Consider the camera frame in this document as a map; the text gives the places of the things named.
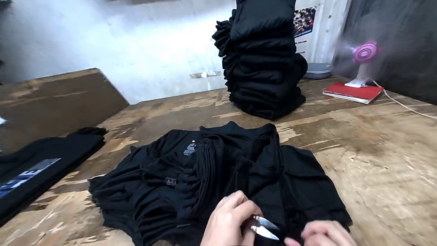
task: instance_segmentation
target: gray container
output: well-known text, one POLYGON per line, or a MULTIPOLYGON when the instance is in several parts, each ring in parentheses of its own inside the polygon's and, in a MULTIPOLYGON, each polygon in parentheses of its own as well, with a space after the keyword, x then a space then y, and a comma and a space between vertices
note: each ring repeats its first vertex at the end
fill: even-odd
POLYGON ((334 69, 330 63, 308 63, 308 71, 303 76, 307 79, 326 79, 334 69))

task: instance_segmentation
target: black fabric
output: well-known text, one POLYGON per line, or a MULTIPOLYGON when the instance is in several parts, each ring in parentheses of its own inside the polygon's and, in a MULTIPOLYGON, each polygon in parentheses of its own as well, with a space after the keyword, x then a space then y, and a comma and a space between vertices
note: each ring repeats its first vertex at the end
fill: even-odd
POLYGON ((104 145, 104 128, 87 127, 77 132, 40 139, 11 155, 0 156, 0 226, 104 145), (41 161, 58 158, 43 169, 35 168, 41 161))
POLYGON ((293 90, 308 69, 306 60, 296 54, 294 11, 295 0, 237 0, 229 21, 217 22, 212 37, 223 57, 229 99, 248 114, 275 120, 305 102, 293 90), (260 103, 247 100, 240 84, 260 103), (272 85, 273 96, 263 95, 263 84, 272 85))
MULTIPOLYGON (((273 124, 172 130, 149 145, 131 147, 116 169, 90 180, 104 225, 125 231, 136 246, 160 239, 199 245, 217 203, 237 190, 260 206, 281 236, 301 241, 305 224, 318 219, 345 228, 351 223, 312 153, 281 146, 273 124)), ((256 244, 282 242, 257 237, 256 244)))

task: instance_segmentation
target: gray wall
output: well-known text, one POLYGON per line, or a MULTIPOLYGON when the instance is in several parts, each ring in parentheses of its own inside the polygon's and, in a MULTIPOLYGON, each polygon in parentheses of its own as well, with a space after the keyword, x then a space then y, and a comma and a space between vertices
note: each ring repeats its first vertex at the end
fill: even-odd
POLYGON ((211 35, 231 0, 13 0, 0 13, 0 81, 97 67, 139 101, 224 87, 211 35))
MULTIPOLYGON (((437 104, 436 0, 353 0, 344 45, 378 43, 371 76, 390 91, 437 104)), ((356 75, 350 60, 337 59, 337 72, 356 75)))

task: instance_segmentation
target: hand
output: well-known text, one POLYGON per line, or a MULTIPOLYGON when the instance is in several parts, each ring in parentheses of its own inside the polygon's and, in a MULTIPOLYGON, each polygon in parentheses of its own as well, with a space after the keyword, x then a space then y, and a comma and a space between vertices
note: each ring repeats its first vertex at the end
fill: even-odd
MULTIPOLYGON (((337 221, 313 221, 306 224, 301 234, 304 246, 357 246, 349 233, 337 221)), ((291 238, 285 239, 287 246, 300 246, 291 238)))
POLYGON ((201 246, 252 246, 255 232, 250 225, 241 226, 251 215, 263 216, 261 209, 250 201, 242 191, 224 197, 217 205, 203 234, 201 246))

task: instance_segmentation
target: metal blade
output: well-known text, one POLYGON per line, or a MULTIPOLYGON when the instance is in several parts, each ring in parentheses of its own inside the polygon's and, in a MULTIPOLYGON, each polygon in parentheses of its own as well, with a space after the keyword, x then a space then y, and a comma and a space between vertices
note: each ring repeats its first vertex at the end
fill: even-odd
POLYGON ((279 230, 279 227, 277 227, 275 224, 268 221, 267 219, 264 219, 263 217, 257 216, 257 220, 260 222, 261 226, 265 228, 272 228, 272 229, 279 230))
POLYGON ((277 236, 273 235, 273 233, 265 229, 263 226, 257 227, 257 234, 273 240, 279 240, 277 236))

